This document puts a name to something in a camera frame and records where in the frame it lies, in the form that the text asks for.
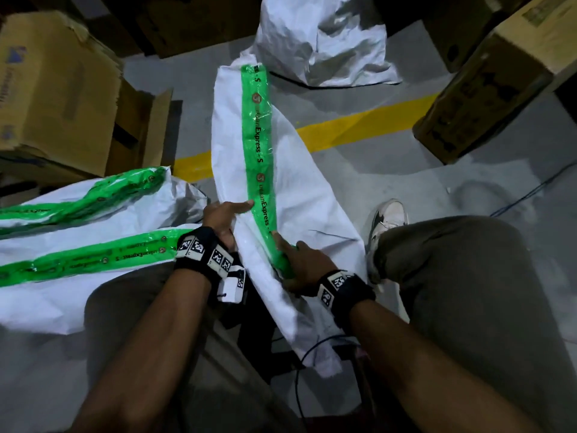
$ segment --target green packing tape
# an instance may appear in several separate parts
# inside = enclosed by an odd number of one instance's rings
[[[54,252],[32,261],[0,267],[0,287],[81,274],[150,265],[172,260],[178,238],[191,229],[167,229],[97,245]]]
[[[242,79],[242,145],[245,153],[252,214],[263,237],[272,265],[285,278],[294,277],[286,255],[276,248],[270,234],[276,231],[276,198],[273,188],[274,158],[270,142],[272,110],[268,101],[267,70],[264,65],[244,65]]]
[[[0,236],[27,232],[46,225],[71,225],[93,218],[98,213],[126,202],[135,196],[154,193],[166,176],[164,167],[130,170],[95,183],[82,199],[54,204],[17,205],[0,210],[2,220],[20,219],[27,223],[0,227]]]

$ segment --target hand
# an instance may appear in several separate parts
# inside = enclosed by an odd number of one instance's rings
[[[293,279],[285,279],[285,290],[304,296],[316,296],[319,292],[319,279],[333,270],[337,270],[335,263],[318,249],[311,249],[304,241],[298,241],[297,247],[292,247],[282,236],[274,231],[276,247],[285,253],[292,271]]]
[[[249,211],[254,204],[255,201],[253,200],[241,203],[213,202],[204,209],[203,226],[212,228],[228,250],[234,250],[236,242],[233,232],[230,230],[234,215]]]

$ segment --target cardboard box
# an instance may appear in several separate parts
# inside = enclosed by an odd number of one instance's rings
[[[445,164],[577,72],[577,0],[533,0],[497,26],[413,128]]]
[[[450,72],[457,72],[495,26],[529,0],[436,0],[423,24]]]
[[[136,92],[85,26],[57,11],[11,15],[0,64],[0,171],[62,184],[159,165],[171,92]]]
[[[169,57],[254,35],[262,0],[102,0],[145,54]]]

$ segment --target black cable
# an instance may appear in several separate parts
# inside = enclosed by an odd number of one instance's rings
[[[305,361],[305,359],[307,358],[307,356],[308,356],[311,352],[313,352],[313,349],[315,349],[316,347],[318,347],[318,346],[321,345],[322,343],[324,343],[324,342],[326,342],[326,341],[328,341],[328,340],[332,340],[332,339],[342,339],[342,338],[347,338],[347,337],[350,337],[350,336],[347,336],[346,334],[337,334],[337,335],[334,335],[334,336],[326,337],[326,338],[324,338],[323,340],[321,340],[320,342],[315,343],[311,348],[309,348],[309,350],[308,350],[308,351],[305,353],[305,355],[301,358],[301,363],[303,363],[303,362]],[[353,345],[358,345],[357,343],[354,343],[354,342],[351,342],[351,341],[347,341],[347,342],[352,343]],[[306,421],[305,421],[305,415],[304,415],[304,413],[302,413],[301,401],[300,401],[300,399],[299,399],[299,397],[298,397],[298,377],[299,377],[300,372],[301,372],[300,369],[297,370],[297,377],[296,377],[295,380],[294,380],[294,394],[295,394],[295,396],[296,396],[296,398],[297,398],[297,406],[298,406],[298,411],[299,411],[299,413],[300,413],[300,415],[301,415],[302,423],[305,425],[305,429],[307,429],[307,423],[306,423]]]
[[[554,174],[553,176],[551,176],[550,178],[546,179],[545,181],[541,182],[539,185],[537,185],[537,187],[535,187],[534,189],[532,189],[529,193],[527,193],[526,195],[524,195],[522,198],[516,200],[515,202],[513,202],[512,204],[506,205],[505,207],[499,208],[498,210],[496,210],[494,213],[492,213],[490,216],[491,217],[499,217],[501,216],[501,214],[506,213],[507,211],[509,211],[511,208],[513,208],[514,206],[516,206],[517,204],[520,204],[521,202],[523,202],[524,200],[527,200],[528,198],[535,196],[539,191],[541,191],[544,187],[546,187],[547,185],[549,185],[551,182],[553,182],[555,179],[557,179],[561,174],[563,174],[563,172],[565,172],[567,169],[576,166],[577,165],[577,160],[570,162],[569,164],[567,164],[565,167],[563,167],[561,170],[559,170],[556,174]]]

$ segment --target forearm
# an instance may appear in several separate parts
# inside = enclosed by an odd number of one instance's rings
[[[178,269],[90,391],[71,431],[147,431],[168,406],[198,335],[208,280]]]
[[[491,386],[374,301],[350,312],[371,363],[424,433],[533,433],[539,428]]]

